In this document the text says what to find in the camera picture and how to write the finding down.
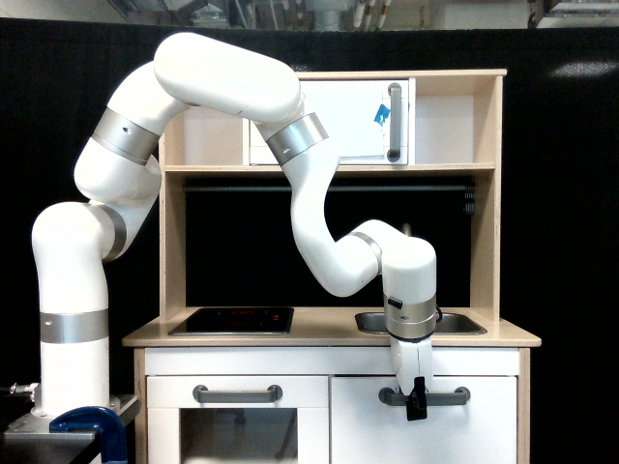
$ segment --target sink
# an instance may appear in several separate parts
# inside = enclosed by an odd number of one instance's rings
[[[357,328],[366,334],[386,334],[384,312],[360,312],[355,315]],[[435,334],[481,335],[487,332],[482,326],[463,314],[444,312],[443,320],[436,323]]]

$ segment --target white cabinet door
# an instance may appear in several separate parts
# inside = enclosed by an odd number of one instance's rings
[[[397,386],[394,377],[332,380],[333,464],[516,463],[516,377],[435,377],[436,392],[466,387],[469,402],[428,407],[411,422],[378,399]]]
[[[401,88],[400,157],[387,159],[392,129],[389,86]],[[335,141],[342,164],[407,164],[414,162],[415,79],[312,80],[301,89],[325,131]],[[253,123],[250,124],[250,164],[277,164]]]

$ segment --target oven door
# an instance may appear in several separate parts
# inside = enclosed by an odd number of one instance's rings
[[[329,462],[327,376],[148,377],[150,464]]]

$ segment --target drawer handle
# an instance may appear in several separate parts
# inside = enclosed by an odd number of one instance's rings
[[[389,406],[405,406],[410,395],[384,388],[378,393],[378,398]],[[463,406],[470,398],[471,392],[466,387],[458,387],[454,392],[426,393],[427,406]]]
[[[387,160],[396,162],[399,160],[402,131],[402,88],[399,84],[391,84],[387,90],[391,97],[391,129],[389,131],[389,151]]]
[[[198,403],[275,403],[283,396],[279,385],[266,391],[211,391],[203,385],[193,389],[193,399]]]

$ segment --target countertop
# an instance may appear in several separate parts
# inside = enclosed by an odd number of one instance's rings
[[[382,311],[382,307],[295,307],[290,333],[264,335],[169,335],[198,307],[181,309],[167,321],[157,318],[123,339],[134,348],[188,346],[390,346],[385,334],[362,333],[355,314]],[[487,330],[479,335],[435,334],[432,346],[535,347],[542,341],[506,321],[492,321],[472,308],[443,308],[465,314]]]

